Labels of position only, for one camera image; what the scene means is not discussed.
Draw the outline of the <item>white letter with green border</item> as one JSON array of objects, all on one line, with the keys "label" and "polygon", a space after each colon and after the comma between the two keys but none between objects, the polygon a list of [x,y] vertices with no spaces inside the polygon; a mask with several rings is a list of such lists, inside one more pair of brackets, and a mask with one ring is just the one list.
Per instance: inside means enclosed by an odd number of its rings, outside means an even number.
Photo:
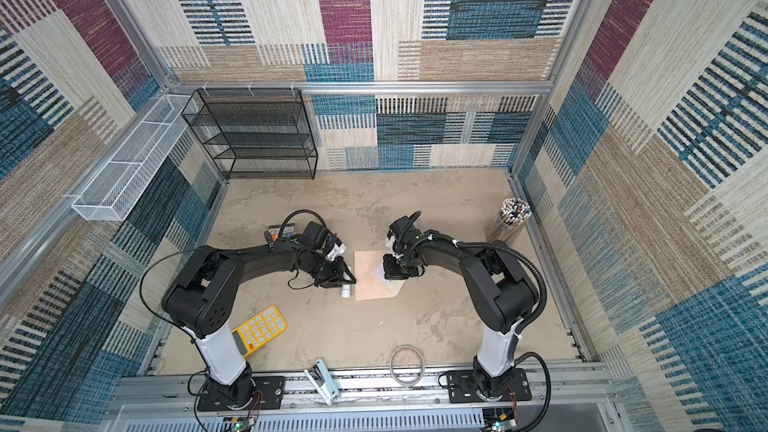
[{"label": "white letter with green border", "polygon": [[389,280],[385,277],[384,264],[380,263],[375,270],[375,277],[385,286],[389,286]]}]

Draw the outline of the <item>pink envelope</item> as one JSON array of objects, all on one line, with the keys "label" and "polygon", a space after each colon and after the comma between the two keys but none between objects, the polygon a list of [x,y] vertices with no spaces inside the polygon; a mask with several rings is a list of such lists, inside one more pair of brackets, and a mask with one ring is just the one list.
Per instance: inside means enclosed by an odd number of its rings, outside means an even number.
[{"label": "pink envelope", "polygon": [[389,280],[389,286],[385,286],[375,277],[375,270],[383,263],[383,256],[387,251],[355,251],[353,273],[357,280],[354,285],[354,297],[356,301],[388,299],[396,297],[405,281]]}]

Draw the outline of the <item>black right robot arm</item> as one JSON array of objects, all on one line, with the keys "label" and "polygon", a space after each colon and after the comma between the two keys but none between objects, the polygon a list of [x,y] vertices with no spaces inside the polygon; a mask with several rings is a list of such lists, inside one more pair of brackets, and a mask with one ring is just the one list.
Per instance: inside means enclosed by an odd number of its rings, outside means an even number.
[{"label": "black right robot arm", "polygon": [[465,242],[436,230],[416,227],[419,211],[388,229],[385,277],[409,280],[427,268],[441,267],[462,277],[484,326],[473,359],[473,381],[482,400],[499,400],[518,376],[516,349],[522,332],[543,313],[548,292],[538,268],[501,241]]}]

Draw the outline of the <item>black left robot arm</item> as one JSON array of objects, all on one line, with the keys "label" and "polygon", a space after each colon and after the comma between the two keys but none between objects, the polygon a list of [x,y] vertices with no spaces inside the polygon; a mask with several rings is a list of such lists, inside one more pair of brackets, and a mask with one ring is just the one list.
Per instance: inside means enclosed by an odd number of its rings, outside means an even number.
[{"label": "black left robot arm", "polygon": [[255,401],[252,369],[236,344],[229,318],[241,284],[272,273],[304,272],[317,288],[357,283],[343,254],[346,247],[315,211],[299,209],[266,243],[242,249],[203,245],[184,253],[188,260],[167,287],[156,316],[186,333],[207,370],[203,391],[231,410]]}]

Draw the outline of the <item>pack of coloured markers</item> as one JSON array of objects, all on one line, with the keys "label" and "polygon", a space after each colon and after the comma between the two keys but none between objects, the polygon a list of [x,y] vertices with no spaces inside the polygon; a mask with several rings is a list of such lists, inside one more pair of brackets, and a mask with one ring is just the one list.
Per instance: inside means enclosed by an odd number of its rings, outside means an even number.
[{"label": "pack of coloured markers", "polygon": [[268,232],[273,241],[276,241],[278,237],[292,237],[295,233],[295,224],[289,222],[284,228],[281,228],[280,224],[270,225]]}]

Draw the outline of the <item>yellow calculator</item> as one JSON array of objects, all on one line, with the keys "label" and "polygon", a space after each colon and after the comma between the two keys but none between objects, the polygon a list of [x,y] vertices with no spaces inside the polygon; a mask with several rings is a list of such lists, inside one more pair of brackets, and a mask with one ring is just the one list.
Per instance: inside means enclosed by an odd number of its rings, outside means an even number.
[{"label": "yellow calculator", "polygon": [[277,306],[271,305],[232,330],[235,343],[248,358],[287,329],[287,322]]}]

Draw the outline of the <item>light blue stapler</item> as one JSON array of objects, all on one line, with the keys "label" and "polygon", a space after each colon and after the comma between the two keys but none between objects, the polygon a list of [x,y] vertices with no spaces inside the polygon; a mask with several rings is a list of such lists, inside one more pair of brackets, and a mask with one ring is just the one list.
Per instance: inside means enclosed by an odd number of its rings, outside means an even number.
[{"label": "light blue stapler", "polygon": [[331,406],[338,400],[340,390],[322,358],[318,358],[314,365],[303,373],[326,405]]}]

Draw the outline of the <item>cup of pencils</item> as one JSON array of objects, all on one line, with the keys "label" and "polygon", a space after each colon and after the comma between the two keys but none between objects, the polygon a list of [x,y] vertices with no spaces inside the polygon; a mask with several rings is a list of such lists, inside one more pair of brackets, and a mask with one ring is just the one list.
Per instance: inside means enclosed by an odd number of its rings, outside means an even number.
[{"label": "cup of pencils", "polygon": [[525,200],[515,197],[504,199],[499,213],[486,235],[486,240],[488,242],[512,241],[531,216],[532,208]]}]

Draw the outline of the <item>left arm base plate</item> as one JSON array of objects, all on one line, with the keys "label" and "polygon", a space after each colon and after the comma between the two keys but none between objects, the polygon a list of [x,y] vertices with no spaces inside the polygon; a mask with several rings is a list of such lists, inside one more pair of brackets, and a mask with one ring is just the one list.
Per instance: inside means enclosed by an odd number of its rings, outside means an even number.
[{"label": "left arm base plate", "polygon": [[232,385],[222,385],[207,379],[195,409],[197,412],[278,410],[282,404],[285,382],[284,376],[251,376],[238,379]]}]

